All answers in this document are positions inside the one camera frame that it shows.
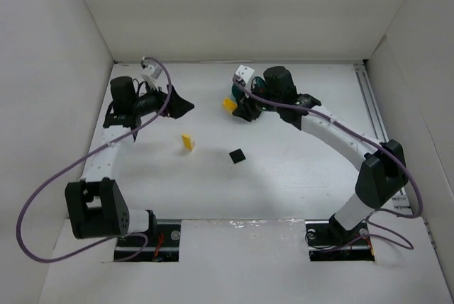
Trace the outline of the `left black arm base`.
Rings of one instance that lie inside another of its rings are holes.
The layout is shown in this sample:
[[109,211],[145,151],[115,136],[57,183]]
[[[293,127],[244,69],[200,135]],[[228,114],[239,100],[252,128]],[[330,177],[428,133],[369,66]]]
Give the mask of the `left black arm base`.
[[149,236],[146,247],[140,252],[143,238],[129,236],[117,240],[113,259],[122,259],[123,262],[178,262],[181,223],[181,220],[158,220],[157,236]]

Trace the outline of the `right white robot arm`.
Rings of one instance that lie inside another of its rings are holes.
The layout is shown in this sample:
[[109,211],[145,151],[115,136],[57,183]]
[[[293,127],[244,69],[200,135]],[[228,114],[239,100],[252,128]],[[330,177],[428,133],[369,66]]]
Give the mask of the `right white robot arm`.
[[353,239],[361,222],[379,210],[408,182],[402,146],[395,140],[380,142],[346,130],[322,103],[300,94],[291,72],[283,66],[264,71],[239,66],[233,75],[233,116],[246,121],[261,113],[275,112],[281,120],[312,135],[346,158],[359,172],[353,195],[317,234],[328,246],[341,246]]

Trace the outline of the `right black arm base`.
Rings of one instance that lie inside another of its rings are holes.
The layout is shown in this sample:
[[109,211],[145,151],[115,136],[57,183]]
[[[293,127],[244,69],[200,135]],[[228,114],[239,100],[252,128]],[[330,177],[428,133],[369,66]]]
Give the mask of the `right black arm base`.
[[328,220],[306,220],[305,241],[309,260],[316,261],[374,261],[367,225],[361,222],[347,233],[334,232]]

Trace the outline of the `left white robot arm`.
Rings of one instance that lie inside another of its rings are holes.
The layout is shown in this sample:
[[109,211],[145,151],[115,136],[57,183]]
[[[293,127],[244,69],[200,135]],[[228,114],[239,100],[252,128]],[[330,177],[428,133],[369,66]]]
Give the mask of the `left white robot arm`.
[[151,210],[129,208],[116,181],[126,154],[136,141],[142,117],[178,119],[194,109],[169,86],[162,91],[147,86],[138,95],[131,77],[116,77],[110,82],[112,101],[103,123],[103,150],[94,155],[88,169],[77,182],[65,188],[65,199],[72,231],[77,239],[123,237],[132,233],[157,236],[157,221]]

